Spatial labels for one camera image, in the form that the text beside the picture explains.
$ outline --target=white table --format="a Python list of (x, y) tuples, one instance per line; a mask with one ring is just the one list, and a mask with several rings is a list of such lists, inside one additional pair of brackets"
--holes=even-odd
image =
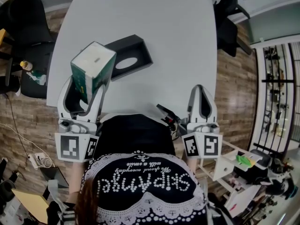
[(217, 37), (211, 0), (73, 0), (53, 52), (47, 105), (56, 106), (70, 61), (92, 41), (108, 44), (136, 34), (153, 65), (111, 82), (105, 113), (157, 115), (157, 103), (187, 116), (197, 84), (215, 95)]

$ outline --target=brown hair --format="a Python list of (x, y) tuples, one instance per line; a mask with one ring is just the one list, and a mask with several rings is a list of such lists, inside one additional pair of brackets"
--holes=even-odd
[(76, 225), (97, 225), (98, 197), (93, 179), (84, 182), (75, 206)]

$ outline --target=chair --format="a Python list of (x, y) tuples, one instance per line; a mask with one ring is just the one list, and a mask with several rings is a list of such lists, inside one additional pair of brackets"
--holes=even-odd
[[(31, 62), (34, 70), (48, 74), (57, 35), (49, 31), (41, 0), (6, 1), (0, 7), (0, 29), (5, 29), (14, 40), (6, 72), (7, 86), (11, 72), (16, 70), (14, 64), (21, 60)], [(32, 98), (46, 98), (47, 85), (37, 84), (26, 72), (22, 71), (21, 93)]]
[(245, 53), (251, 55), (252, 49), (238, 37), (237, 26), (227, 18), (240, 12), (250, 18), (246, 10), (238, 4), (238, 0), (221, 0), (214, 5), (214, 12), (217, 28), (217, 48), (235, 57), (236, 49), (240, 47)]

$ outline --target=person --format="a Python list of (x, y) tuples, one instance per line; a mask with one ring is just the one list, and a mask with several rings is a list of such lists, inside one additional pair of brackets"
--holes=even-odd
[(48, 224), (213, 224), (196, 165), (196, 159), (175, 156), (164, 122), (141, 114), (114, 116), (102, 123), (87, 168), (73, 163), (69, 208), (58, 218), (51, 203)]

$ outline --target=green tissue package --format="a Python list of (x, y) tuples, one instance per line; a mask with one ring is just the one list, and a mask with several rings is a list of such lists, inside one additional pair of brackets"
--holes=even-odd
[(89, 103), (102, 84), (107, 89), (117, 53), (97, 42), (92, 42), (71, 61), (73, 80), (82, 100)]

